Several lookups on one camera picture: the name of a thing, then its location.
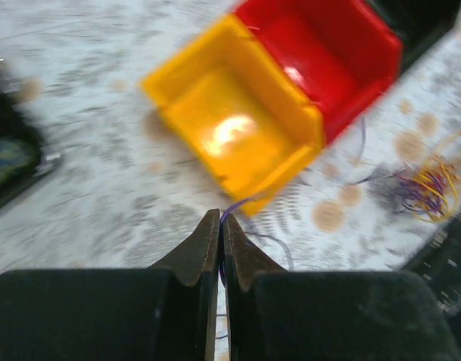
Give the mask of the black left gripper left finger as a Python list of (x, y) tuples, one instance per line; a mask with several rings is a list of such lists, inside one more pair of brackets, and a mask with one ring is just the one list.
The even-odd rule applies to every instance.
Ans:
[(220, 213), (147, 268), (0, 275), (0, 360), (212, 360)]

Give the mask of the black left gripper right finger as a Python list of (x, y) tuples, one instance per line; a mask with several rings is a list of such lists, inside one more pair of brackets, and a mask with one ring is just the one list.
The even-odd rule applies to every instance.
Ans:
[(233, 360), (457, 360), (432, 291), (410, 272), (291, 272), (223, 222)]

